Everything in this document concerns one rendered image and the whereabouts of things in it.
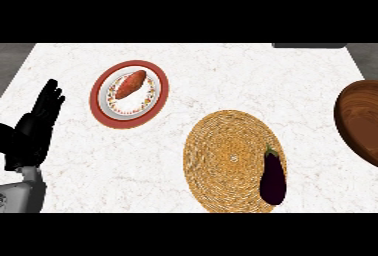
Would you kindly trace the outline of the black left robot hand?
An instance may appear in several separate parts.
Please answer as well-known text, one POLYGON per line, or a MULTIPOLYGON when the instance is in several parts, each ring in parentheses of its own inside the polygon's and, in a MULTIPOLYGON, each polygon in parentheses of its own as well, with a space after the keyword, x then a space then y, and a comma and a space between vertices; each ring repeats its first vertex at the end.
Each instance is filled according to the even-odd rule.
POLYGON ((64 101, 57 81, 50 79, 38 94, 32 110, 24 113, 14 127, 0 123, 0 153, 4 170, 42 163, 50 146, 53 126, 64 101))

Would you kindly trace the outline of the red round placemat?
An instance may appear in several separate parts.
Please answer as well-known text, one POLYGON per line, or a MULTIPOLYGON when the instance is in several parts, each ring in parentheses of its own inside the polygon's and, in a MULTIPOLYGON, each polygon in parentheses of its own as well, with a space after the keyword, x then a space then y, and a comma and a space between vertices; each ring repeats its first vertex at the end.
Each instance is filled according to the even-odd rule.
POLYGON ((107 127, 113 129, 129 129, 134 128, 140 125, 143 125, 159 113, 162 110, 166 98, 168 98, 168 79, 166 75, 162 71, 162 69, 150 62, 143 61, 143 60, 128 60, 125 62, 117 63, 113 65, 98 76, 94 85, 91 87, 89 91, 89 98, 88 98, 88 105, 89 105, 89 110, 94 118, 97 121, 107 127), (140 116, 131 118, 129 120, 120 120, 115 117, 112 117, 104 110, 100 107, 100 89, 104 86, 104 80, 115 74, 116 71, 119 70, 129 70, 131 68, 134 69, 144 69, 148 71, 154 76, 157 80, 157 84, 160 86, 160 92, 157 95, 156 103, 151 106, 151 109, 146 111, 144 114, 140 116))

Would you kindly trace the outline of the woven tan round placemat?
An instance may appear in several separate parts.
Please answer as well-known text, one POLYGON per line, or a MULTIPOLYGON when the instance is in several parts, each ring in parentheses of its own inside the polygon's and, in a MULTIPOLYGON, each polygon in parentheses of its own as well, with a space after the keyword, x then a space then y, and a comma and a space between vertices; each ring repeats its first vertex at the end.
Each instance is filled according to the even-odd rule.
POLYGON ((190 192, 209 212, 270 212, 259 197, 264 154, 271 149, 281 168, 286 158, 268 126, 247 113, 208 114, 188 132, 182 171, 190 192))

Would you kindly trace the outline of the brown wooden bowl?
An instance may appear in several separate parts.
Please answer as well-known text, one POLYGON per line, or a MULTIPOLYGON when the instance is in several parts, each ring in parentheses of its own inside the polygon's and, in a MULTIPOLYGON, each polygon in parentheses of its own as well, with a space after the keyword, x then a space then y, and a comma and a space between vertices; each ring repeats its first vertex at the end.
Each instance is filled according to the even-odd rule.
POLYGON ((333 120, 345 144, 378 167, 378 80, 355 81, 342 89, 333 120))

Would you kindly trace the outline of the white patterned plate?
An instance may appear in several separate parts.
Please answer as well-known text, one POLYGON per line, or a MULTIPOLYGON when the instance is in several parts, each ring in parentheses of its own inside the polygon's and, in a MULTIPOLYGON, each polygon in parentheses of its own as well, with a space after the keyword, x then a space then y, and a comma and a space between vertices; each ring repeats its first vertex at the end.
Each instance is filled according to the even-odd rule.
POLYGON ((135 119, 147 113, 157 101, 160 83, 156 74, 148 69, 143 69, 146 71, 146 78, 140 89, 125 98, 115 98, 122 82, 141 69, 141 67, 131 67, 115 71, 100 85, 97 95, 100 110, 115 120, 135 119))

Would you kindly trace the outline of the reddish sweet potato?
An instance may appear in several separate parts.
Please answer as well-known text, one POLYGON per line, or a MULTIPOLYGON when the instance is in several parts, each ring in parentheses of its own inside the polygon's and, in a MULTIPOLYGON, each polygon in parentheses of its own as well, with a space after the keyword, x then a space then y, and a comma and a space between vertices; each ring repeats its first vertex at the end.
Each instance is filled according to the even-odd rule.
POLYGON ((146 79, 146 71, 144 70, 135 71, 125 78, 125 80, 116 90, 116 94, 115 94, 116 100, 120 100, 122 98, 125 98, 131 93, 134 93, 140 89, 144 79, 146 79))

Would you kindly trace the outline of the dark purple eggplant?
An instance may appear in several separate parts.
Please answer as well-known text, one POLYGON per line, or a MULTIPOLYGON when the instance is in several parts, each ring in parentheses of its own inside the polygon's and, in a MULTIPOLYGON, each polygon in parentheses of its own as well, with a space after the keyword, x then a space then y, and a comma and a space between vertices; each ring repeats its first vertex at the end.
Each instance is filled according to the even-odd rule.
POLYGON ((259 196, 270 205, 278 205, 286 195, 286 179, 280 158, 271 147, 264 152, 264 171, 259 179, 259 196))

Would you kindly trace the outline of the dark grey appliance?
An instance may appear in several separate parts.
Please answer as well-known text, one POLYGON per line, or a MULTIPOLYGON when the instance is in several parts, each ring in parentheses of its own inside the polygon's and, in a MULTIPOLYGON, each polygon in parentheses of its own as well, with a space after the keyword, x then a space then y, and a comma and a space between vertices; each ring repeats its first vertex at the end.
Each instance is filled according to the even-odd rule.
POLYGON ((271 43, 273 48, 339 49, 346 43, 271 43))

